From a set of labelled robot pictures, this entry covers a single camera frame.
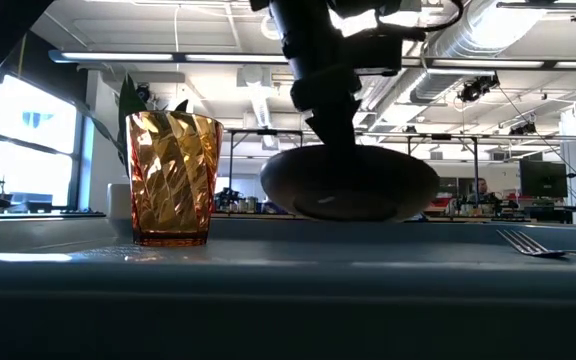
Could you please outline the long ceiling light strip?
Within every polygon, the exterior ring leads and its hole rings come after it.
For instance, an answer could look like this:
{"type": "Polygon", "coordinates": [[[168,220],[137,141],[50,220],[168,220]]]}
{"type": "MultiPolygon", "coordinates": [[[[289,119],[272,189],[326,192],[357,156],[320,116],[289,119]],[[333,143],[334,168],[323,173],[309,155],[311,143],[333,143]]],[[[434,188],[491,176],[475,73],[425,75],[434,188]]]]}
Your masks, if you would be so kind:
{"type": "Polygon", "coordinates": [[[215,63],[215,64],[273,64],[288,61],[282,55],[248,53],[147,53],[147,52],[74,52],[50,50],[55,63],[215,63]]]}
{"type": "Polygon", "coordinates": [[[576,60],[499,58],[425,58],[422,60],[418,57],[403,57],[402,66],[428,69],[576,71],[576,60]]]}

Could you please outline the white plant pot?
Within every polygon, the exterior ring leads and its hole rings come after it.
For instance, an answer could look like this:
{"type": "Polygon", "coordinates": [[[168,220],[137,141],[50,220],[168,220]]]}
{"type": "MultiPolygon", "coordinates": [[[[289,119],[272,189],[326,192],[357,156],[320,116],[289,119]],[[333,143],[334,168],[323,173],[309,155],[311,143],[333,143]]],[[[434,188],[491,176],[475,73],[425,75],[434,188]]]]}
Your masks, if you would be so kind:
{"type": "Polygon", "coordinates": [[[131,190],[129,184],[110,183],[106,194],[107,216],[110,219],[131,217],[131,190]]]}

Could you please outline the black computer monitor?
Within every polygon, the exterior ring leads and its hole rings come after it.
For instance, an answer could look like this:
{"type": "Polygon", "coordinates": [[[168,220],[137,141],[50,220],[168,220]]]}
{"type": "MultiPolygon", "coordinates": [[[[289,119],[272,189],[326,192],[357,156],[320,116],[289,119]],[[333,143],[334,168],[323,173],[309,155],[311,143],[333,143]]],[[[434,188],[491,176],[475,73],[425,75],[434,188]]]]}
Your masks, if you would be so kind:
{"type": "Polygon", "coordinates": [[[521,160],[521,194],[529,197],[565,198],[568,194],[566,170],[564,164],[521,160]]]}

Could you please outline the green snake plant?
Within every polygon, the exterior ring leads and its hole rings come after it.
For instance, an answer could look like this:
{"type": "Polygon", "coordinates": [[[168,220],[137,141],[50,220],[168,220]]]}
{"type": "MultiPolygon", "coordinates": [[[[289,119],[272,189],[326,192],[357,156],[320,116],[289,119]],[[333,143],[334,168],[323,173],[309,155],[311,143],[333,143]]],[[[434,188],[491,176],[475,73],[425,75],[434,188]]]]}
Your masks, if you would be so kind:
{"type": "Polygon", "coordinates": [[[145,83],[136,84],[133,78],[129,74],[126,74],[118,97],[118,130],[115,135],[110,132],[107,126],[97,118],[94,112],[87,105],[80,103],[76,104],[76,108],[82,113],[82,115],[91,120],[96,131],[103,138],[108,140],[117,150],[118,158],[127,175],[129,175],[127,117],[132,114],[147,111],[168,111],[167,105],[158,108],[156,105],[149,103],[149,98],[149,86],[145,83]]]}

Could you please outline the silver ceiling air duct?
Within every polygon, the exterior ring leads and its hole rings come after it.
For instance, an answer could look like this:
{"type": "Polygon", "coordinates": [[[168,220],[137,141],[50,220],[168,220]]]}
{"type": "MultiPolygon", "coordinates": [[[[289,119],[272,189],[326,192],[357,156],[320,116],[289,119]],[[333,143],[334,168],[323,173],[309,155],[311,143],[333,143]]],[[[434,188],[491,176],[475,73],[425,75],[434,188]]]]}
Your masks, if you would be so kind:
{"type": "MultiPolygon", "coordinates": [[[[430,57],[497,57],[526,35],[546,11],[543,9],[512,9],[498,6],[513,0],[472,0],[462,19],[430,40],[423,51],[430,57]]],[[[445,94],[462,75],[430,74],[410,69],[414,88],[407,90],[413,103],[430,103],[445,94]]]]}

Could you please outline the black metal table frame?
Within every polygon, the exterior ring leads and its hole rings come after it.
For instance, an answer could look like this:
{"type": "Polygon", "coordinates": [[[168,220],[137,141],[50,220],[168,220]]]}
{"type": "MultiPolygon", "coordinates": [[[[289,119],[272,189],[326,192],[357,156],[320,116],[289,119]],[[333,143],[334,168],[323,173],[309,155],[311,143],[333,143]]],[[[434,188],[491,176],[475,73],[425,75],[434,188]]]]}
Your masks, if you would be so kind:
{"type": "Polygon", "coordinates": [[[228,162],[229,162],[229,183],[228,187],[232,188],[233,183],[233,167],[234,167],[234,150],[239,145],[239,142],[235,142],[235,136],[239,133],[243,134],[241,141],[247,138],[250,134],[254,134],[256,136],[272,136],[272,137],[280,137],[285,136],[289,140],[291,140],[292,136],[299,137],[299,144],[296,145],[298,147],[302,147],[304,145],[304,132],[302,130],[290,130],[290,129],[274,129],[274,128],[256,128],[256,129],[236,129],[236,128],[227,128],[225,130],[226,133],[229,134],[229,152],[228,152],[228,162]]]}

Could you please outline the amber faceted glass cup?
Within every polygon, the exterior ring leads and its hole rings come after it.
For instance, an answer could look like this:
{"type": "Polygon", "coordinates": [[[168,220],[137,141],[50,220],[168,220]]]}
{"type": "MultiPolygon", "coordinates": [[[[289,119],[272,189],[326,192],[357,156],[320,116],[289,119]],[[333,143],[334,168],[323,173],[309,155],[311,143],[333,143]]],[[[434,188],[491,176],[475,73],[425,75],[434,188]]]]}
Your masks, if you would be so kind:
{"type": "Polygon", "coordinates": [[[187,247],[207,242],[224,127],[198,114],[126,117],[133,242],[187,247]]]}

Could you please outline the person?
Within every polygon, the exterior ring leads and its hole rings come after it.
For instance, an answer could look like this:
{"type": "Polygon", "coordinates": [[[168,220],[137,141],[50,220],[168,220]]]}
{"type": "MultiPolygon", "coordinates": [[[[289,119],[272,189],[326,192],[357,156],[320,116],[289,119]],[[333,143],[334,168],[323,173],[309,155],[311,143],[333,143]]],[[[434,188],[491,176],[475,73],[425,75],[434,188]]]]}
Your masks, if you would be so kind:
{"type": "Polygon", "coordinates": [[[477,190],[471,194],[470,200],[473,202],[483,202],[490,195],[487,180],[485,178],[479,178],[477,181],[477,190]]]}

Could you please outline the large bright window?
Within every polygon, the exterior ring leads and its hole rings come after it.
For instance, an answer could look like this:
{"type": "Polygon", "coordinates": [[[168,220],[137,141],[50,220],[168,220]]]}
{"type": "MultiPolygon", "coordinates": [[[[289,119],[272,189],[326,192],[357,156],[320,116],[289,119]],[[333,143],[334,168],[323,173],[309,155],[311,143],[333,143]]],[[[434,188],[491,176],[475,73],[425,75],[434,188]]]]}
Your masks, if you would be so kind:
{"type": "Polygon", "coordinates": [[[0,83],[0,193],[68,205],[77,126],[74,105],[6,75],[0,83]]]}

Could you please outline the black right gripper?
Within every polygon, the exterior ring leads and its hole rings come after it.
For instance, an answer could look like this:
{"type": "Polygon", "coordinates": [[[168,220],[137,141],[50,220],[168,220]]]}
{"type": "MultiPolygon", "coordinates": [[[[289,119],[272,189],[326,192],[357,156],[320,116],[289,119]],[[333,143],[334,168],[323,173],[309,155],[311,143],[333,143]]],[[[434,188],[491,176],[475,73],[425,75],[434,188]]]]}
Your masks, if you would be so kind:
{"type": "Polygon", "coordinates": [[[353,118],[361,104],[355,93],[362,87],[355,64],[342,61],[315,66],[304,59],[290,59],[289,66],[294,75],[290,90],[293,105],[301,112],[311,111],[306,123],[312,131],[327,146],[354,146],[353,118]]]}

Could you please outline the black round plate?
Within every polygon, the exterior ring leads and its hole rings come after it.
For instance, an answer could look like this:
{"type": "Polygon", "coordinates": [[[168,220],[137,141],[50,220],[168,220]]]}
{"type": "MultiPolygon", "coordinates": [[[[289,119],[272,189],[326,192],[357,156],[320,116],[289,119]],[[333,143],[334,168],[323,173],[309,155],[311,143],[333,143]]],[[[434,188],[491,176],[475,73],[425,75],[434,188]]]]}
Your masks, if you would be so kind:
{"type": "Polygon", "coordinates": [[[387,148],[298,147],[272,156],[260,183],[289,213],[338,222],[407,220],[436,198],[440,178],[426,162],[387,148]]]}

